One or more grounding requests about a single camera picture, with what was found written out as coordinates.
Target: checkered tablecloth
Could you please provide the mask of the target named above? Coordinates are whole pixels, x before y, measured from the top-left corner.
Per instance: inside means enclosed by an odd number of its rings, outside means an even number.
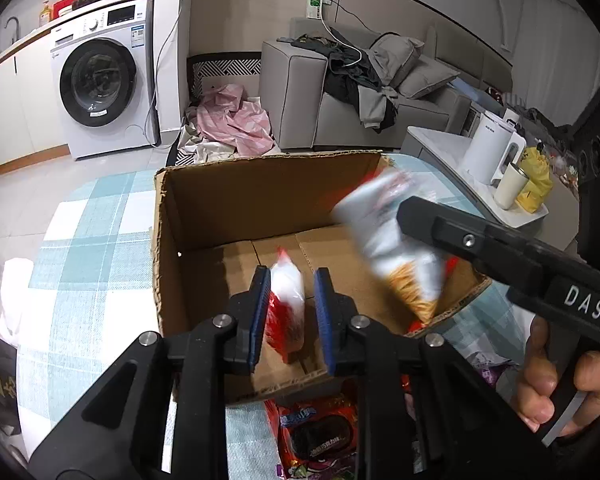
[[[422,174],[442,203],[480,215],[446,176],[408,155],[398,167]],[[30,453],[120,353],[145,330],[157,330],[150,231],[153,171],[100,178],[62,202],[46,232],[20,324],[18,409]],[[465,356],[496,352],[522,362],[526,336],[506,288],[490,286],[448,320],[443,332]],[[165,462],[171,450],[168,418]],[[273,478],[278,462],[260,403],[228,408],[230,476]]]

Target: screw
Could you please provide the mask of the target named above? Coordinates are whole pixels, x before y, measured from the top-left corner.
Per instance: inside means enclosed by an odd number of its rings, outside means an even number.
[[[465,235],[462,239],[462,245],[464,245],[466,248],[471,249],[475,245],[475,236]]]
[[[218,314],[214,318],[214,322],[213,323],[218,328],[224,328],[225,326],[231,325],[231,323],[232,323],[233,320],[234,320],[234,318],[232,318],[228,314]]]
[[[426,344],[431,346],[432,348],[436,348],[442,346],[445,343],[445,338],[440,334],[436,334],[435,332],[431,332],[424,336],[424,341]]]
[[[351,318],[351,326],[353,328],[366,328],[371,324],[371,320],[367,316],[354,316]]]
[[[142,332],[138,337],[138,342],[142,346],[151,346],[158,341],[158,335],[155,332]]]

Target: sofa armrest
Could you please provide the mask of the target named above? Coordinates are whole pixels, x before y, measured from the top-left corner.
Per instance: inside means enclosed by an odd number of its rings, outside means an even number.
[[[262,44],[260,99],[280,148],[312,147],[326,71],[327,58],[317,52]]]
[[[449,120],[445,128],[446,132],[459,134],[462,131],[462,125],[471,107],[471,99],[450,86],[443,86],[424,98],[437,104],[449,114]]]

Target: energy label sticker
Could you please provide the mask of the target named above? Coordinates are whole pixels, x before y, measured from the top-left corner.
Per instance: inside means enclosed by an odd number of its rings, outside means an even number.
[[[131,27],[131,48],[144,46],[144,25]]]

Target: red and white snack package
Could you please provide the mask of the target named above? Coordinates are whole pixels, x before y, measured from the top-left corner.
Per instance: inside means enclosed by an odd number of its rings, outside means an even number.
[[[289,354],[304,345],[304,286],[302,274],[283,248],[271,267],[271,293],[264,327],[267,343],[289,362]]]
[[[347,195],[332,214],[349,227],[373,273],[428,325],[445,283],[445,255],[402,234],[396,214],[411,196],[436,198],[417,174],[390,168]]]

